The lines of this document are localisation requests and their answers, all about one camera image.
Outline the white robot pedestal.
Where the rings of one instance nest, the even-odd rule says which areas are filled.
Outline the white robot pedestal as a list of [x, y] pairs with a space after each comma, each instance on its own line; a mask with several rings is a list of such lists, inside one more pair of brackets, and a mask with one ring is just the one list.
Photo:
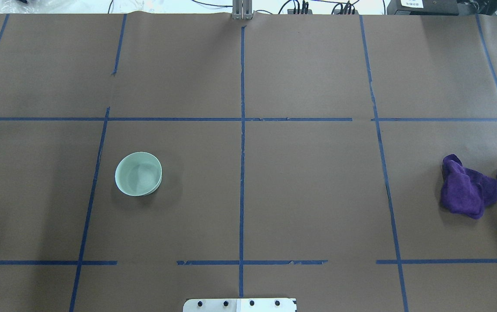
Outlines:
[[292, 298], [219, 298], [189, 299], [183, 312], [296, 312]]

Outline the brown paper table cover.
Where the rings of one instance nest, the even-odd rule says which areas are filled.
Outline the brown paper table cover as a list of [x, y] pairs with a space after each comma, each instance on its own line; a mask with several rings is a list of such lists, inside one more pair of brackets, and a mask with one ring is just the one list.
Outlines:
[[497, 312], [449, 154], [496, 176], [497, 16], [0, 14], [0, 312]]

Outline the purple cloth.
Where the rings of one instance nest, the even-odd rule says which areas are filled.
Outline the purple cloth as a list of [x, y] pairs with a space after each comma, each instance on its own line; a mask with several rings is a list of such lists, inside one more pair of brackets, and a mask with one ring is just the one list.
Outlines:
[[494, 178], [463, 166], [455, 154], [449, 154], [441, 163], [443, 185], [441, 205], [455, 215], [480, 219], [486, 207], [497, 202], [497, 172]]

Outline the aluminium frame post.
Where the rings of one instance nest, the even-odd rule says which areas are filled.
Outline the aluminium frame post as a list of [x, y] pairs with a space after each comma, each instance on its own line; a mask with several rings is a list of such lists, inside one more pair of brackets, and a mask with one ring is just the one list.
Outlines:
[[232, 19], [233, 20], [251, 20], [254, 17], [252, 0], [233, 0], [232, 1]]

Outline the light green bowl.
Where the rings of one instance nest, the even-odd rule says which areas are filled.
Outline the light green bowl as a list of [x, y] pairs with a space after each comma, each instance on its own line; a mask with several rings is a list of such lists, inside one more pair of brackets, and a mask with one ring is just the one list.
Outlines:
[[150, 195], [163, 180], [163, 167], [156, 156], [135, 152], [123, 158], [115, 170], [115, 183], [123, 194], [130, 197]]

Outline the black power box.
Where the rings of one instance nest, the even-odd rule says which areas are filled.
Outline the black power box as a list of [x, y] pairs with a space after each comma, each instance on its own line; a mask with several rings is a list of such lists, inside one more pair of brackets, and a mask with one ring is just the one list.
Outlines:
[[387, 15], [458, 16], [456, 0], [391, 0]]

